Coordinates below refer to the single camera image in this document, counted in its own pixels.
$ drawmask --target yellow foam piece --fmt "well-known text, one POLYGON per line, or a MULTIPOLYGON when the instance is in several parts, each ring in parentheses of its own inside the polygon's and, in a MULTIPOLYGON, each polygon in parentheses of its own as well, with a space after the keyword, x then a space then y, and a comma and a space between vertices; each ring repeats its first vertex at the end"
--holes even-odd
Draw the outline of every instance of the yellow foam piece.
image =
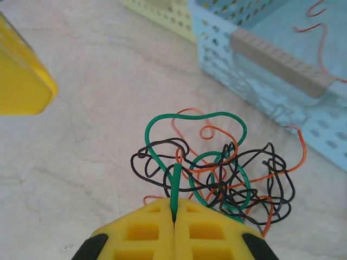
POLYGON ((175 227, 170 199, 159 199, 98 230, 107 234, 98 260, 254 260, 242 234, 260 233, 216 211, 179 199, 175 227))
POLYGON ((242 234, 261 234, 214 210, 187 199, 178 201, 175 259, 254 260, 242 234))
POLYGON ((0 12, 0 115, 30 115, 49 105, 58 87, 0 12))
POLYGON ((187 0, 123 0, 140 15, 196 43, 187 0))
POLYGON ((160 199, 96 230, 107 234, 98 260, 174 260, 170 200, 160 199))

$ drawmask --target yellow robot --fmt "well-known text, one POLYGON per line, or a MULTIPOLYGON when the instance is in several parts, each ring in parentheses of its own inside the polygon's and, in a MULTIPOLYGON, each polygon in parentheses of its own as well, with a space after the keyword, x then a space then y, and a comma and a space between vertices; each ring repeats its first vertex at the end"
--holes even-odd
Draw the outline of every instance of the yellow robot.
POLYGON ((156 200, 94 231, 72 258, 215 259, 278 260, 256 230, 188 199, 178 199, 174 186, 170 199, 156 200))

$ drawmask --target floor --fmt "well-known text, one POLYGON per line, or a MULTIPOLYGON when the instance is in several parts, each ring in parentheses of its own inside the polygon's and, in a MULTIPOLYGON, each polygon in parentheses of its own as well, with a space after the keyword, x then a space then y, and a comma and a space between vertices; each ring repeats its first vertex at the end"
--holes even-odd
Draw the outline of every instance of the floor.
MULTIPOLYGON (((271 141, 288 165, 301 158, 297 136, 200 71, 194 44, 119 0, 5 0, 0 9, 60 86, 42 114, 0 118, 0 259, 71 259, 95 229, 141 207, 147 194, 162 196, 130 168, 158 114, 232 112, 248 126, 240 149, 271 141)), ((236 122, 213 123, 238 132, 236 122)), ((206 145, 202 125, 178 125, 200 152, 226 140, 206 145)), ((174 136, 170 121, 151 133, 174 136)), ((291 176, 293 212, 271 227, 268 244, 281 260, 347 259, 347 174, 309 148, 291 176)))

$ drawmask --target light blue plastic basket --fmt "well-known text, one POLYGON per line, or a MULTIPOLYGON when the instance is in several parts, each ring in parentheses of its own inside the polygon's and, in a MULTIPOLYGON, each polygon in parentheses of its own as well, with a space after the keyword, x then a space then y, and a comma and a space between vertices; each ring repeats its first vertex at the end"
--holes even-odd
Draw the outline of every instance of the light blue plastic basket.
POLYGON ((324 63, 336 77, 347 77, 347 1, 326 1, 308 18, 317 0, 190 0, 201 68, 282 126, 301 128, 305 141, 347 171, 347 84, 335 81, 314 99, 259 67, 230 47, 239 27, 296 57, 317 64, 322 29, 297 33, 318 22, 329 26, 324 63))

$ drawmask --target tangled wires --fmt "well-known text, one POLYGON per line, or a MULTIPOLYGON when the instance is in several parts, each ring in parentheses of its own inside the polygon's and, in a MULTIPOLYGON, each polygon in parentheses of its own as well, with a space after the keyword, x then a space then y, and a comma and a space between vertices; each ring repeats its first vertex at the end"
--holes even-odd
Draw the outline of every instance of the tangled wires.
POLYGON ((246 137, 247 129, 245 123, 237 116, 227 112, 218 112, 203 115, 203 113, 197 109, 191 108, 188 110, 194 110, 201 115, 180 115, 180 113, 184 111, 183 110, 178 114, 158 116, 150 122, 145 134, 147 146, 141 148, 131 157, 131 167, 134 173, 142 180, 162 187, 164 189, 165 195, 167 197, 170 197, 169 190, 171 189, 172 181, 172 175, 170 172, 172 171, 175 163, 179 163, 182 165, 182 176, 184 176, 188 180, 190 186, 186 188, 182 187, 181 185, 179 187, 180 192, 191 192, 191 195, 189 196, 190 199, 195 196, 202 205, 219 211, 230 218, 236 219, 240 222, 247 220, 253 223, 259 228, 264 236, 271 224, 285 219, 291 212, 290 202, 295 196, 295 188, 288 173, 290 171, 296 170, 304 162, 306 157, 306 147, 303 142, 300 130, 298 130, 298 134, 303 145, 304 155, 301 162, 296 167, 287 170, 285 160, 275 153, 274 146, 270 142, 262 149, 253 149, 241 153, 238 152, 239 146, 242 144, 243 140, 246 137), (208 118, 219 115, 234 118, 241 124, 241 126, 243 127, 243 135, 238 142, 231 134, 210 124, 208 118), (180 137, 149 142, 150 128, 156 121, 163 118, 173 118, 172 125, 180 137), (228 135, 232 139, 232 141, 229 144, 224 144, 220 152, 210 151, 197 155, 194 150, 189 147, 188 143, 182 138, 183 136, 175 127, 174 118, 195 120, 205 119, 208 125, 203 127, 200 131, 202 138, 211 139, 213 137, 214 133, 212 133, 212 136, 208 137, 202 135, 204 129, 210 128, 211 130, 218 130, 228 135), (158 146, 161 145, 174 146, 174 148, 176 149, 176 154, 156 154, 154 152, 154 148, 158 148, 158 146), (191 153, 196 156, 193 161, 188 159, 188 156, 191 153), (267 160, 262 161, 262 164, 267 168, 267 175, 259 179, 249 180, 245 168, 260 155, 262 156, 262 158, 264 156, 268 157, 267 160), (205 160, 206 157, 210 156, 215 157, 215 160, 212 163, 208 163, 205 160), (166 167, 161 160, 163 158, 171 159, 173 161, 172 164, 166 167), (245 158, 248 158, 248 160, 245 163, 241 164, 241 158, 242 161, 245 158), (134 162, 136 159, 145 160, 143 171, 144 174, 141 174, 139 173, 139 171, 137 171, 134 162), (153 161, 155 161, 158 166, 150 172, 149 166, 153 161), (161 170, 164 171, 164 174, 161 178, 162 180, 154 180, 154 177, 157 176, 157 174, 161 170), (289 196, 285 196, 284 186, 282 184, 283 180, 281 180, 280 178, 281 174, 285 176, 286 181, 289 183, 289 196), (267 180, 266 195, 261 195, 258 189, 250 186, 251 183, 261 180, 267 180), (266 222, 261 222, 249 216, 250 210, 258 204, 262 205, 262 207, 265 209, 265 212, 268 216, 266 222))

